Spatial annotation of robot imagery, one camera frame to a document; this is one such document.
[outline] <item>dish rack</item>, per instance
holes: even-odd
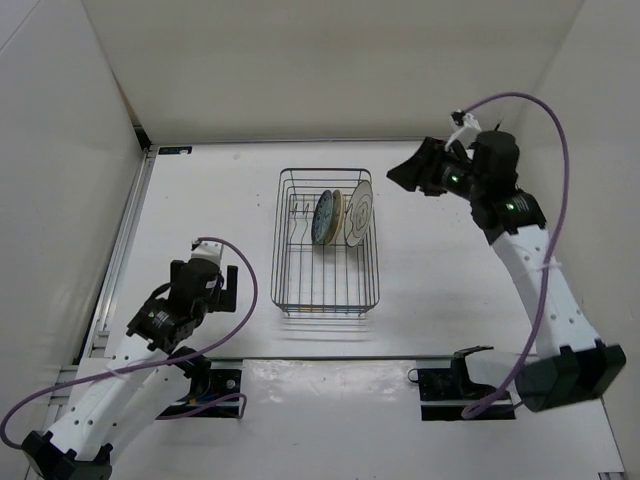
[[[285,314],[360,316],[378,304],[375,211],[369,231],[355,247],[347,246],[344,227],[330,245],[311,241],[313,213],[322,192],[339,189],[348,205],[364,180],[371,182],[371,173],[355,168],[288,168],[280,173],[271,299]]]

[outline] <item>black wire dish rack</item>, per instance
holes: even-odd
[[[371,173],[354,168],[289,168],[280,173],[274,231],[271,298],[296,318],[360,317],[380,300],[375,212],[369,231],[349,247],[344,227],[330,245],[314,245],[311,223],[325,190],[340,190],[348,205]]]

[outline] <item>rack wire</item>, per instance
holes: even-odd
[[[344,228],[330,245],[311,240],[322,192],[338,189],[348,204],[364,180],[371,182],[371,173],[353,168],[289,168],[280,173],[271,299],[287,315],[361,316],[380,300],[375,211],[356,247],[347,246],[349,232]]]

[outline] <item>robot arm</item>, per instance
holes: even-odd
[[[173,261],[171,282],[156,289],[144,303],[108,363],[106,371],[113,376],[93,382],[47,432],[27,436],[22,449],[40,476],[107,480],[111,462],[126,446],[206,376],[210,362],[202,356],[155,369],[127,372],[126,368],[195,353],[187,347],[176,348],[207,313],[235,311],[237,267],[227,268],[223,290],[221,258],[221,245],[201,242],[193,245],[189,262]],[[159,298],[167,291],[168,298]]]
[[[387,177],[407,191],[419,188],[425,196],[451,192],[469,200],[474,222],[506,266],[533,324],[549,233],[536,199],[516,184],[520,151],[515,138],[498,131],[477,133],[475,119],[461,111],[452,120],[458,130],[448,142],[427,137]],[[475,135],[471,156],[460,142],[470,134]],[[605,346],[589,324],[555,258],[548,268],[546,307],[536,337],[540,359],[527,363],[515,378],[518,395],[532,411],[601,397],[626,362],[620,346]],[[514,361],[512,355],[479,347],[454,355],[452,371],[464,376],[461,385],[498,386]]]

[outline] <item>white wall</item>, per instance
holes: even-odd
[[[83,1],[157,143],[447,134],[453,109],[533,89],[582,3]]]
[[[141,153],[79,0],[0,8],[0,413],[86,329]],[[21,442],[43,404],[10,424]],[[0,447],[0,477],[23,478]]]
[[[566,127],[572,158],[560,259],[584,311],[628,358],[605,405],[632,478],[640,478],[639,18],[637,0],[587,0],[537,91]],[[516,134],[523,186],[555,222],[562,173],[557,134],[535,106],[525,110]]]

